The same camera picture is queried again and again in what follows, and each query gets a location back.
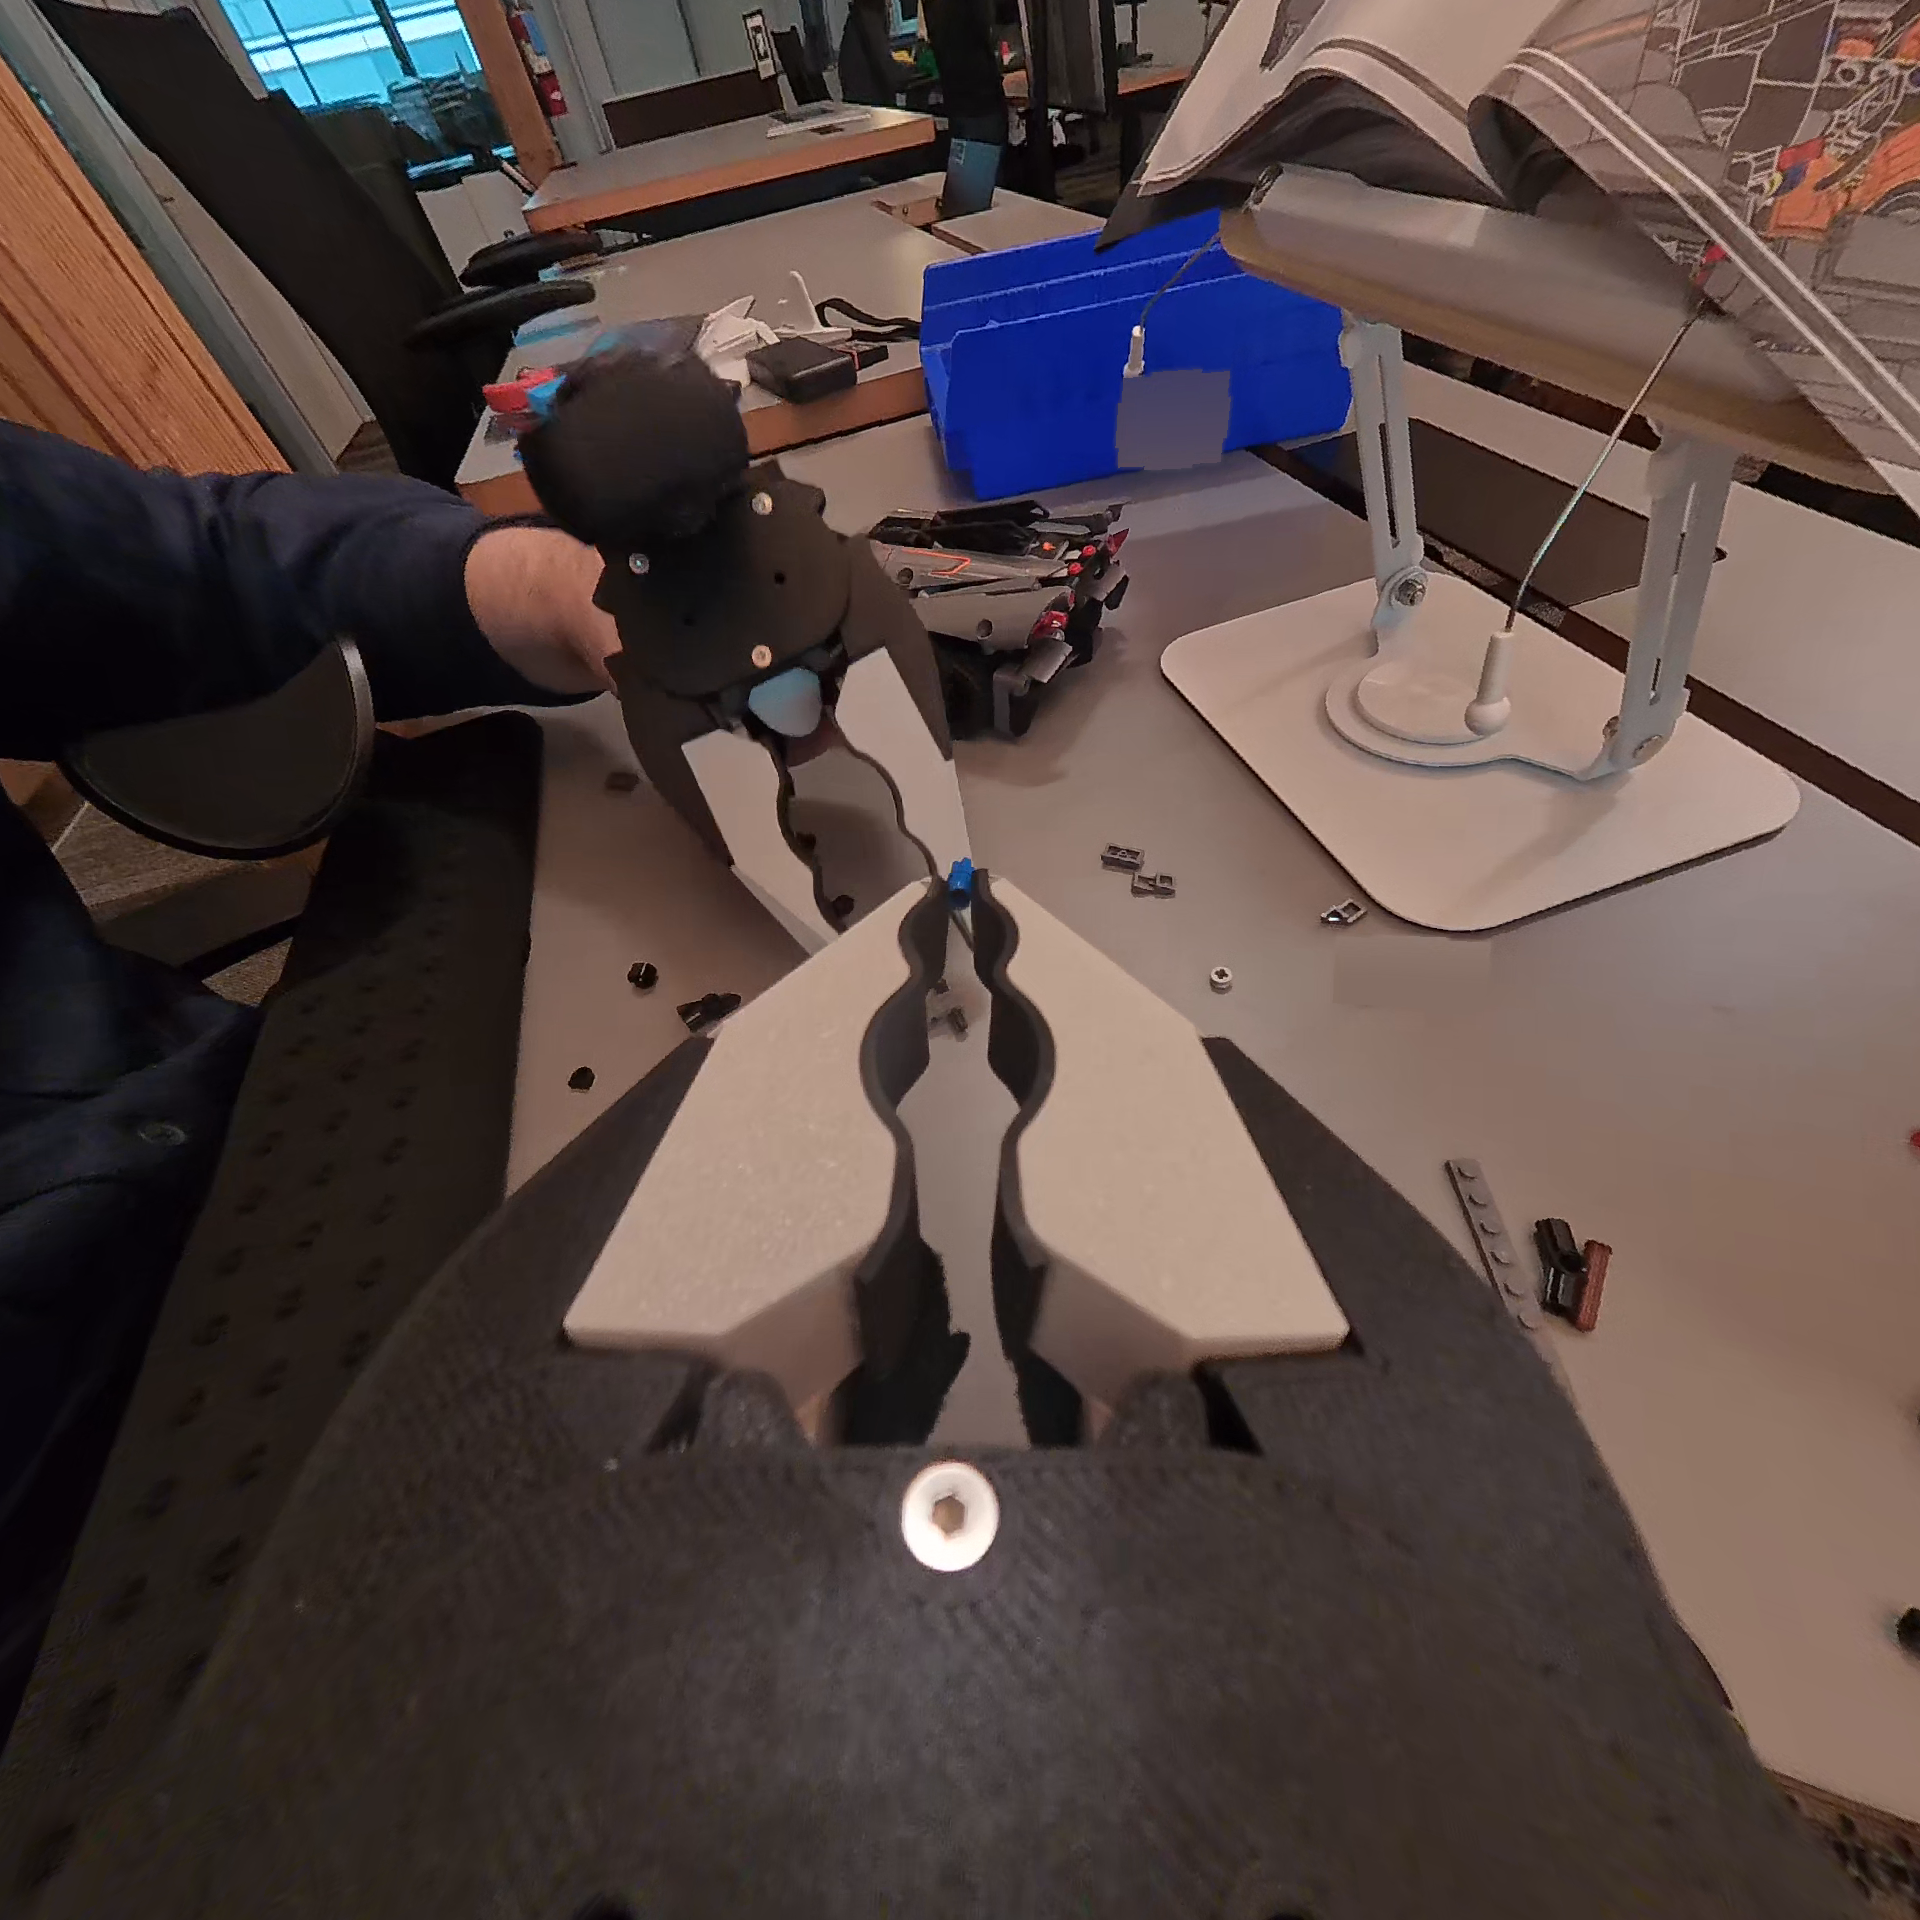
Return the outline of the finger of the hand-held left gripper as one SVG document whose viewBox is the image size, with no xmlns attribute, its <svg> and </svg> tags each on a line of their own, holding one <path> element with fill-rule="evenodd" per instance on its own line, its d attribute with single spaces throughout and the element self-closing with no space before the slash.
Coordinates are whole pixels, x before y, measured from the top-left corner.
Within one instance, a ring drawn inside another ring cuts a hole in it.
<svg viewBox="0 0 1920 1920">
<path fill-rule="evenodd" d="M 704 732 L 684 756 L 739 886 L 807 953 L 829 947 L 841 923 L 824 890 L 821 846 L 790 818 L 795 781 L 781 753 L 749 732 Z"/>
<path fill-rule="evenodd" d="M 846 667 L 832 721 L 848 753 L 878 774 L 897 832 L 940 886 L 956 857 L 972 854 L 972 838 L 951 746 L 940 746 L 893 652 Z"/>
</svg>

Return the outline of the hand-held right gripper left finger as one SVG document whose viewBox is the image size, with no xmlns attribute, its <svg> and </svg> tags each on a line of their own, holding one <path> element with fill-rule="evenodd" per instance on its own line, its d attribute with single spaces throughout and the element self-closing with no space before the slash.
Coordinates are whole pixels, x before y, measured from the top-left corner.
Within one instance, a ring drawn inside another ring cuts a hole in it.
<svg viewBox="0 0 1920 1920">
<path fill-rule="evenodd" d="M 948 890 L 919 880 L 702 1042 L 565 1308 L 578 1348 L 766 1375 L 848 1443 L 924 1443 L 962 1368 L 904 1094 L 930 1061 Z"/>
</svg>

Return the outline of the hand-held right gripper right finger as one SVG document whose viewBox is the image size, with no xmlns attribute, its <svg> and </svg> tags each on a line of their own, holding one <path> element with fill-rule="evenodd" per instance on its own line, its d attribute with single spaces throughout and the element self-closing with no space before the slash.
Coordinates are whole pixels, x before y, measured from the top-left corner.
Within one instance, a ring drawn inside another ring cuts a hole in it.
<svg viewBox="0 0 1920 1920">
<path fill-rule="evenodd" d="M 1328 1354 L 1349 1317 L 1206 1034 L 1005 877 L 972 886 L 986 1057 L 1017 1100 L 990 1242 L 1032 1447 L 1147 1378 Z"/>
</svg>

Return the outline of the partly built lego car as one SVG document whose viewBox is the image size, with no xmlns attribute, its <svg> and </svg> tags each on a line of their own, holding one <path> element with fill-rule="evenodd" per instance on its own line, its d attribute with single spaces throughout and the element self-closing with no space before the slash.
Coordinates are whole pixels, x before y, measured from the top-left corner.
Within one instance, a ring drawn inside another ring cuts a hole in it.
<svg viewBox="0 0 1920 1920">
<path fill-rule="evenodd" d="M 900 508 L 866 538 L 935 644 L 956 739 L 1021 739 L 1055 686 L 1096 657 L 1101 619 L 1129 589 L 1124 500 Z"/>
</svg>

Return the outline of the long grey lego plate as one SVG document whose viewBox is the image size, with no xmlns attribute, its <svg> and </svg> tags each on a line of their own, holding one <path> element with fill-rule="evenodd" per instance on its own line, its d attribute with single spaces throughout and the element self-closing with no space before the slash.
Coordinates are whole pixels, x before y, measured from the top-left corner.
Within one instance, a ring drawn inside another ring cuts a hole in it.
<svg viewBox="0 0 1920 1920">
<path fill-rule="evenodd" d="M 1495 1202 L 1495 1190 L 1484 1173 L 1484 1162 L 1445 1160 L 1443 1173 L 1473 1236 L 1484 1275 L 1490 1280 L 1495 1299 L 1521 1328 L 1542 1333 L 1546 1308 L 1538 1264 L 1517 1250 Z"/>
</svg>

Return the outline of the black and red lego connector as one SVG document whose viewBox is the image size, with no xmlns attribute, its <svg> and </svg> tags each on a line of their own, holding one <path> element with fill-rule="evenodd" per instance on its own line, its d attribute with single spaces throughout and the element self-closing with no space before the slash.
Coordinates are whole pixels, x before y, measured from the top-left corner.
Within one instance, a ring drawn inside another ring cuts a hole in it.
<svg viewBox="0 0 1920 1920">
<path fill-rule="evenodd" d="M 1542 1264 L 1542 1308 L 1567 1321 L 1573 1333 L 1593 1333 L 1613 1248 L 1596 1236 L 1576 1242 L 1564 1219 L 1538 1219 L 1533 1225 L 1533 1242 Z"/>
</svg>

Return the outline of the lego instruction booklet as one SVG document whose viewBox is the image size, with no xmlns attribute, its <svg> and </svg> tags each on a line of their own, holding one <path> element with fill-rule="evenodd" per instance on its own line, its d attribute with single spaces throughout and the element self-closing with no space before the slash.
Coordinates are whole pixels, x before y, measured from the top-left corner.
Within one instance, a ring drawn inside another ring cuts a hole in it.
<svg viewBox="0 0 1920 1920">
<path fill-rule="evenodd" d="M 1918 2 L 1235 2 L 1120 213 L 1291 163 L 1596 205 L 1918 500 Z"/>
</svg>

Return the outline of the person's left hand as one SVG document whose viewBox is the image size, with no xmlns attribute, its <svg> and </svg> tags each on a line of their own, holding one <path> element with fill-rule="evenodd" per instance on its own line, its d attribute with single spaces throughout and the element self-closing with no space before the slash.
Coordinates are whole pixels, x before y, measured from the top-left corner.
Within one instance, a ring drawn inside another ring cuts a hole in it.
<svg viewBox="0 0 1920 1920">
<path fill-rule="evenodd" d="M 551 526 L 494 522 L 463 560 L 478 631 L 525 682 L 551 694 L 611 692 L 616 622 L 599 604 L 605 558 Z"/>
</svg>

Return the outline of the black rectangular case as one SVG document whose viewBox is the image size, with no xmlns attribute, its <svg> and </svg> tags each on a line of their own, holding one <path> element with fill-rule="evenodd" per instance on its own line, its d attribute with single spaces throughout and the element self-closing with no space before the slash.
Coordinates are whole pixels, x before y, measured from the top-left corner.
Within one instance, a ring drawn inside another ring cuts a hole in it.
<svg viewBox="0 0 1920 1920">
<path fill-rule="evenodd" d="M 824 401 L 854 388 L 859 372 L 889 359 L 886 341 L 773 339 L 743 357 L 753 388 L 781 401 Z"/>
</svg>

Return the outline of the crumpled white paper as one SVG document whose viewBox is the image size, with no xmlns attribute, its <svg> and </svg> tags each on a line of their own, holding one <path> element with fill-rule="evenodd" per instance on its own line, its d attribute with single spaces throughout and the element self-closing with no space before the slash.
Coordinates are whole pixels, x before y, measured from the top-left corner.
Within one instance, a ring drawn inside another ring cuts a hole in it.
<svg viewBox="0 0 1920 1920">
<path fill-rule="evenodd" d="M 753 381 L 749 357 L 783 339 L 829 341 L 837 329 L 824 324 L 802 274 L 788 272 L 756 292 L 716 307 L 697 329 L 698 361 L 736 390 Z"/>
</svg>

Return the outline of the blue storage bin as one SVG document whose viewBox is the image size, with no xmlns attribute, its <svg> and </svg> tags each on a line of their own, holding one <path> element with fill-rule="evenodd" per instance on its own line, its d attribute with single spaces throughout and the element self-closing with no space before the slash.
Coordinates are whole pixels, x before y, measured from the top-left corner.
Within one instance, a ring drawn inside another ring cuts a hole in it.
<svg viewBox="0 0 1920 1920">
<path fill-rule="evenodd" d="M 1338 311 L 1248 274 L 1218 213 L 926 269 L 921 370 L 983 500 L 1331 437 L 1351 406 Z"/>
</svg>

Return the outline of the white book stand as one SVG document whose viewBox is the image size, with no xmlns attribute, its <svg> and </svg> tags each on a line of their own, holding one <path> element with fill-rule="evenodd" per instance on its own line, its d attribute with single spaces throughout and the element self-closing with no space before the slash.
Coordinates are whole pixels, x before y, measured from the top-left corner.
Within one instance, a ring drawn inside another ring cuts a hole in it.
<svg viewBox="0 0 1920 1920">
<path fill-rule="evenodd" d="M 1739 455 L 1866 477 L 1869 458 L 1763 370 L 1761 326 L 1695 292 L 1623 220 L 1542 220 L 1292 167 L 1221 220 L 1264 282 L 1338 307 L 1373 577 L 1164 652 L 1167 682 L 1382 911 L 1443 934 L 1763 842 L 1796 782 L 1687 717 L 1687 668 Z M 1403 329 L 1599 401 L 1661 448 L 1627 667 L 1426 560 Z"/>
</svg>

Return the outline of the black office chair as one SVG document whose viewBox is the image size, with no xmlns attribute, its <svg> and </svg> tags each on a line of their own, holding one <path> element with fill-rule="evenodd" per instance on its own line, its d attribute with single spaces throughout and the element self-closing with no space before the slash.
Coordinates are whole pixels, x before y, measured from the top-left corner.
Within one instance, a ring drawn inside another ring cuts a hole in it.
<svg viewBox="0 0 1920 1920">
<path fill-rule="evenodd" d="M 398 474 L 448 494 L 484 385 L 521 324 L 583 307 L 582 278 L 460 290 L 280 94 L 255 99 L 190 9 L 40 2 L 132 134 L 327 345 Z"/>
</svg>

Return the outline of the wooden panel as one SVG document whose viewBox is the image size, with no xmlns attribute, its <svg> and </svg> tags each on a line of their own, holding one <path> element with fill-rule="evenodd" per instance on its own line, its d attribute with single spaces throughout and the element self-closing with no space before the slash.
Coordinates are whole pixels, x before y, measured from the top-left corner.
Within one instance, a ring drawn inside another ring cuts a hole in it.
<svg viewBox="0 0 1920 1920">
<path fill-rule="evenodd" d="M 132 466 L 287 470 L 12 68 L 3 68 L 3 418 Z"/>
</svg>

